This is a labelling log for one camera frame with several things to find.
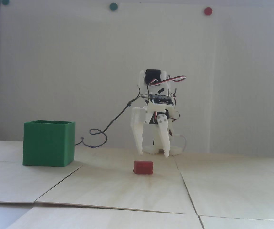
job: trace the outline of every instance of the gripper jaw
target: gripper jaw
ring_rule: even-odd
[[[168,119],[164,114],[159,114],[157,116],[157,122],[158,122],[158,133],[159,137],[161,139],[161,143],[163,145],[164,150],[164,156],[169,157],[170,153],[170,139],[169,139],[169,133],[168,133]]]

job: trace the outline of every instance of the black cable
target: black cable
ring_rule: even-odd
[[[109,126],[110,126],[117,118],[119,118],[119,117],[124,113],[124,111],[125,111],[128,107],[130,107],[130,106],[132,105],[132,102],[136,101],[139,97],[141,97],[141,96],[140,96],[140,88],[139,88],[139,93],[138,93],[137,97],[134,98],[134,99],[132,99],[131,101],[129,101],[129,102],[126,104],[125,108],[120,112],[120,114],[117,115],[117,117],[115,117],[115,118],[107,125],[107,127],[105,128],[105,130],[103,130],[103,131],[101,131],[101,130],[99,130],[99,129],[90,129],[90,130],[89,130],[89,133],[90,133],[91,135],[103,134],[103,135],[105,136],[105,142],[103,142],[102,144],[97,145],[97,146],[90,146],[90,145],[85,144],[85,143],[84,143],[84,138],[81,137],[81,141],[80,141],[79,143],[75,144],[75,145],[79,145],[80,143],[83,143],[83,145],[88,146],[88,147],[90,147],[90,148],[97,148],[97,147],[100,147],[100,146],[104,145],[104,144],[107,142],[107,135],[105,134],[105,131],[107,131],[107,129],[109,128]]]

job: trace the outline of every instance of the red magnet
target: red magnet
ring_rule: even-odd
[[[207,7],[205,10],[204,10],[205,14],[207,16],[211,15],[212,14],[212,8],[211,7]]]
[[[134,161],[135,174],[153,174],[152,161]]]

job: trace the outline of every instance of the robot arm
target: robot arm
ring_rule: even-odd
[[[170,83],[171,81],[179,82],[185,78],[185,76],[171,78],[161,70],[148,69],[140,72],[139,88],[147,104],[143,108],[133,108],[131,118],[131,128],[139,154],[143,154],[143,125],[152,124],[156,129],[156,137],[149,153],[158,153],[163,149],[164,156],[169,156],[170,138],[174,132],[172,119],[176,113],[175,98],[170,92]]]

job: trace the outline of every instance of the green magnet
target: green magnet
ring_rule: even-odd
[[[109,5],[109,8],[111,11],[116,11],[118,8],[118,5],[117,5],[117,3],[113,2]]]

